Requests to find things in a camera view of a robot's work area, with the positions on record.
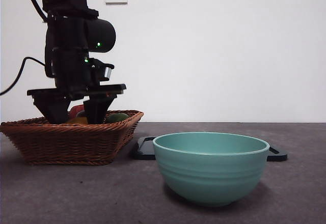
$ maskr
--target gray table surface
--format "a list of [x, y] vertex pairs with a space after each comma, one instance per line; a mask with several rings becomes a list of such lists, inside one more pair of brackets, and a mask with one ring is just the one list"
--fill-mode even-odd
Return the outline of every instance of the gray table surface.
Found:
[[[181, 131], [250, 135], [289, 152], [268, 162], [247, 197], [226, 207], [187, 202], [164, 183], [155, 161], [129, 152], [142, 136]], [[1, 138], [1, 223], [326, 223], [326, 124], [139, 123], [105, 166], [30, 166]]]

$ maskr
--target black robot mount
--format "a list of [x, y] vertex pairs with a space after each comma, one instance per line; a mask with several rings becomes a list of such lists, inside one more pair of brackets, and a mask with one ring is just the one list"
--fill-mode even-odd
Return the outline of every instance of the black robot mount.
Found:
[[34, 105], [49, 123], [68, 120], [71, 101], [83, 99], [89, 124], [103, 123], [105, 113], [126, 89], [125, 84], [100, 85], [110, 79], [114, 65], [90, 58], [89, 52], [108, 52], [116, 41], [116, 32], [98, 11], [89, 9], [87, 0], [42, 0], [43, 10], [32, 0], [47, 23], [45, 73], [55, 79], [56, 88], [28, 90]]

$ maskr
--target wicker basket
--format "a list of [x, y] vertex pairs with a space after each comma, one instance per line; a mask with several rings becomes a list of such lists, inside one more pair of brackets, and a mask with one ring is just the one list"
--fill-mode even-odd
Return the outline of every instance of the wicker basket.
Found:
[[21, 152], [28, 164], [104, 165], [133, 137], [144, 115], [137, 110], [111, 110], [126, 113], [121, 122], [98, 125], [49, 124], [44, 117], [3, 122], [3, 132]]

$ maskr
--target ceramic bowl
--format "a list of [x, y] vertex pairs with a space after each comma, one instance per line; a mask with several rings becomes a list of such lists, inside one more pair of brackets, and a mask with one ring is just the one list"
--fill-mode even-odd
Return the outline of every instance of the ceramic bowl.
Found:
[[224, 206], [248, 195], [266, 165], [269, 144], [218, 132], [182, 132], [153, 140], [167, 185], [199, 205]]

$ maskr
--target bowl rim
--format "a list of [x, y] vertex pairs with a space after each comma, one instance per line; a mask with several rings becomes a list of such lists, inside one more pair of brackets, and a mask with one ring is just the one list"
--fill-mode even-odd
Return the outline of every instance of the bowl rim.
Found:
[[[156, 142], [157, 139], [160, 139], [160, 138], [165, 137], [165, 136], [171, 136], [171, 135], [176, 135], [176, 134], [193, 134], [193, 133], [202, 133], [202, 134], [204, 134], [204, 133], [205, 134], [207, 134], [207, 133], [209, 133], [209, 134], [225, 134], [225, 135], [234, 135], [234, 136], [247, 137], [247, 138], [255, 139], [255, 140], [258, 140], [258, 141], [264, 143], [265, 144], [265, 147], [263, 149], [260, 149], [260, 150], [254, 150], [254, 151], [248, 151], [248, 152], [241, 152], [241, 153], [203, 153], [203, 152], [193, 152], [193, 151], [184, 151], [184, 150], [171, 149], [171, 148], [167, 148], [167, 147], [164, 147], [162, 145], [159, 145]], [[225, 133], [225, 132], [212, 132], [212, 131], [190, 131], [190, 132], [176, 132], [176, 133], [164, 134], [164, 135], [157, 136], [156, 138], [154, 138], [153, 144], [154, 144], [155, 147], [158, 147], [158, 148], [161, 148], [161, 149], [164, 149], [164, 150], [173, 151], [173, 152], [183, 153], [183, 154], [219, 155], [219, 156], [235, 156], [235, 155], [258, 154], [258, 153], [267, 151], [270, 148], [270, 145], [269, 145], [268, 142], [266, 142], [266, 141], [264, 141], [262, 139], [253, 137], [253, 136], [247, 136], [247, 135], [241, 135], [241, 134], [235, 134], [235, 133]]]

